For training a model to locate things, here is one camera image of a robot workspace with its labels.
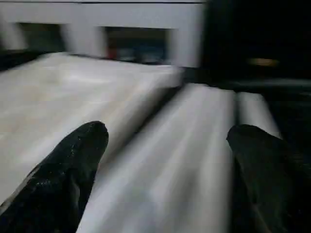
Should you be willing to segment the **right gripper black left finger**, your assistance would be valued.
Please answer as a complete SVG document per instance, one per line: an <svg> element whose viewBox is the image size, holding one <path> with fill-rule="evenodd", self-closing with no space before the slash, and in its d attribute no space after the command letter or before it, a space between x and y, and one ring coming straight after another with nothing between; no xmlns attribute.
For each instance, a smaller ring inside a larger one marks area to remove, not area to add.
<svg viewBox="0 0 311 233"><path fill-rule="evenodd" d="M74 233L94 185L109 133L87 122L64 137L0 206L2 233Z"/></svg>

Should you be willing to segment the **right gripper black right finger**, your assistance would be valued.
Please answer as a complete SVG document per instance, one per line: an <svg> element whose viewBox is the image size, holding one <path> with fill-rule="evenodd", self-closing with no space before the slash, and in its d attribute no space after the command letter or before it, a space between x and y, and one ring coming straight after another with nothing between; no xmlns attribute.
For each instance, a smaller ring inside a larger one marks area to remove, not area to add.
<svg viewBox="0 0 311 233"><path fill-rule="evenodd" d="M253 125L227 135L251 208L263 233L311 231L311 161L286 141Z"/></svg>

